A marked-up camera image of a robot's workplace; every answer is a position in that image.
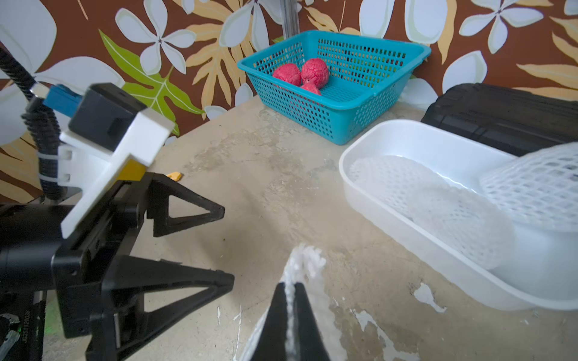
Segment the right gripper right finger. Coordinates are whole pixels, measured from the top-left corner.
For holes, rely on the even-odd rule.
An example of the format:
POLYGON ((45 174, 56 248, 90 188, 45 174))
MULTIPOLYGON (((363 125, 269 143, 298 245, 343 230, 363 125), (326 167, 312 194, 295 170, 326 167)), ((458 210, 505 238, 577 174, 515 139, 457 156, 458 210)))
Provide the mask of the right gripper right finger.
POLYGON ((302 283, 295 284, 294 347, 296 360, 330 360, 302 283))

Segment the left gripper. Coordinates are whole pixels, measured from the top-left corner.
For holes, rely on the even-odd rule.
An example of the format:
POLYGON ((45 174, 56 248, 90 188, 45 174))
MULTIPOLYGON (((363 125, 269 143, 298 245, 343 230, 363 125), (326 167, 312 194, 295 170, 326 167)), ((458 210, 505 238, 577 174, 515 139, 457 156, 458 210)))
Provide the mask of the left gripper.
POLYGON ((89 360, 125 360, 232 291, 229 273, 131 257, 146 208, 155 238, 225 215, 224 206, 158 173, 118 181, 67 239, 60 224, 71 206, 1 206, 3 360, 42 358, 50 290, 57 293, 65 334, 91 337, 89 360), (146 310, 146 296, 177 290, 191 295, 146 310))

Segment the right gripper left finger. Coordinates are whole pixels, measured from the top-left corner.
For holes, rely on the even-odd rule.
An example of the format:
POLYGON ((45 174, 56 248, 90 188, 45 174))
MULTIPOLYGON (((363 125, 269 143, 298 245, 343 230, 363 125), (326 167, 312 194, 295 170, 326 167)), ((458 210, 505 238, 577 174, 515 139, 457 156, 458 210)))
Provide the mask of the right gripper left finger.
POLYGON ((286 361, 287 319, 285 284, 281 282, 275 288, 272 302, 257 340, 257 346, 251 355, 251 360, 286 361))

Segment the removed white foam net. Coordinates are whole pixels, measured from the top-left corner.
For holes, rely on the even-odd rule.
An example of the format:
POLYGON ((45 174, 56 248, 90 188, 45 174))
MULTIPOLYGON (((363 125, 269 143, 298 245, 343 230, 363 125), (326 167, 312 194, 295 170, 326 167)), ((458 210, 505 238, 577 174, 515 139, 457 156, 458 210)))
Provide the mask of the removed white foam net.
POLYGON ((436 172, 401 156, 376 156, 357 159, 349 168, 354 184, 405 217, 409 217, 408 199, 426 187, 444 187, 436 172))

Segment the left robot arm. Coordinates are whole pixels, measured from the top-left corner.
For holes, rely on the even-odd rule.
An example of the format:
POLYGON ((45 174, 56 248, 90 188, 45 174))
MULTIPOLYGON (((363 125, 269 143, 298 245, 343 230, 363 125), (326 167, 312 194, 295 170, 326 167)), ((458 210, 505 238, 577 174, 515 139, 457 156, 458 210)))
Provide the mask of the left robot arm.
POLYGON ((48 202, 1 206, 1 358, 40 360, 46 294, 88 360, 124 360, 226 295, 234 277, 133 257, 145 220, 156 237, 223 218, 223 206, 148 171, 174 123, 112 83, 45 87, 8 52, 2 71, 27 100, 48 202))

